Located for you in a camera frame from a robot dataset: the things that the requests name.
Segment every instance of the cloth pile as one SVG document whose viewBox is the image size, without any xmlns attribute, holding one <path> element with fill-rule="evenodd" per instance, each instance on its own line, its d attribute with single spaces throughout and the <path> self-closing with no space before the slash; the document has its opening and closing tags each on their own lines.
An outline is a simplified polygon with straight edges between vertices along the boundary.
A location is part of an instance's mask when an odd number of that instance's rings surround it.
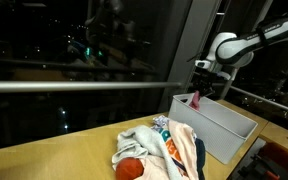
<svg viewBox="0 0 288 180">
<path fill-rule="evenodd" d="M 165 116 L 117 136 L 112 157 L 117 180 L 203 180 L 205 147 L 194 130 Z"/>
</svg>

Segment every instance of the white plastic bin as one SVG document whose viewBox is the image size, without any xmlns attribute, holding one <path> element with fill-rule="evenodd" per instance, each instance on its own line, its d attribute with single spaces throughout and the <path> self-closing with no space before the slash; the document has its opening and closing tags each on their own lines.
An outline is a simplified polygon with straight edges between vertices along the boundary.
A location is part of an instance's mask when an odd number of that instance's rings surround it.
<svg viewBox="0 0 288 180">
<path fill-rule="evenodd" d="M 193 96 L 174 96 L 169 118 L 191 126 L 204 141 L 207 152 L 222 163 L 229 163 L 257 123 L 206 97 L 200 99 L 200 110 L 196 111 L 189 106 Z"/>
</svg>

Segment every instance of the wooden table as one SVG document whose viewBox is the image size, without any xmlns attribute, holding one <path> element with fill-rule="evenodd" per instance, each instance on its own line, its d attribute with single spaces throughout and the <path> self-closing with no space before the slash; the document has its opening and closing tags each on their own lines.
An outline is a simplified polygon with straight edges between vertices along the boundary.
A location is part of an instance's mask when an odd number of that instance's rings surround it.
<svg viewBox="0 0 288 180">
<path fill-rule="evenodd" d="M 253 119 L 258 126 L 229 164 L 224 165 L 206 154 L 207 180 L 226 179 L 268 124 L 265 119 L 228 102 L 219 103 Z M 140 124 L 152 126 L 152 118 L 156 116 L 0 149 L 0 179 L 115 179 L 111 157 L 117 150 L 117 135 Z"/>
</svg>

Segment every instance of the dark fabric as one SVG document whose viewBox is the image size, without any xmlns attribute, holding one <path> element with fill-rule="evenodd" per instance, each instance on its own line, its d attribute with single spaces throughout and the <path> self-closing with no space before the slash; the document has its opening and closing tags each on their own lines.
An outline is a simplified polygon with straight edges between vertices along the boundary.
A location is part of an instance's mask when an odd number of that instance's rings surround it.
<svg viewBox="0 0 288 180">
<path fill-rule="evenodd" d="M 197 155 L 197 172 L 200 180 L 205 180 L 203 167 L 205 165 L 205 146 L 204 142 L 200 139 L 195 140 L 196 155 Z"/>
</svg>

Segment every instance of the glass window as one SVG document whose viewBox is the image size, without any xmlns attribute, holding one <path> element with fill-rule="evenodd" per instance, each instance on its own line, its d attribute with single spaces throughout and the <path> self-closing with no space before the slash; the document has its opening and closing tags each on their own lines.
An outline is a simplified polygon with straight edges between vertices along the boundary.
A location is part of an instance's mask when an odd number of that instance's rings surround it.
<svg viewBox="0 0 288 180">
<path fill-rule="evenodd" d="M 237 35 L 241 35 L 253 30 L 255 22 L 259 18 L 259 13 L 265 6 L 265 1 L 254 0 L 247 3 L 242 13 L 240 10 L 234 9 L 234 7 L 244 5 L 241 5 L 240 1 L 230 1 L 226 6 L 229 13 L 219 17 L 222 20 L 219 19 L 218 22 L 215 22 L 213 36 L 210 36 L 208 45 L 219 32 L 234 32 Z M 252 10 L 258 11 L 258 13 L 251 13 Z M 264 20 L 280 17 L 284 13 L 288 13 L 288 1 L 274 0 Z M 254 54 L 253 61 L 246 67 L 240 68 L 232 86 L 288 106 L 288 41 L 264 47 L 255 51 Z M 212 98 L 216 99 L 219 98 L 226 81 L 222 78 L 214 78 L 215 80 L 212 82 L 215 82 L 213 86 L 216 89 L 216 93 L 213 94 Z M 238 93 L 232 89 L 229 90 L 225 100 L 288 129 L 288 111 L 286 110 Z"/>
<path fill-rule="evenodd" d="M 175 4 L 0 0 L 0 81 L 166 81 L 191 0 Z M 0 147 L 156 114 L 162 92 L 0 94 Z"/>
</svg>

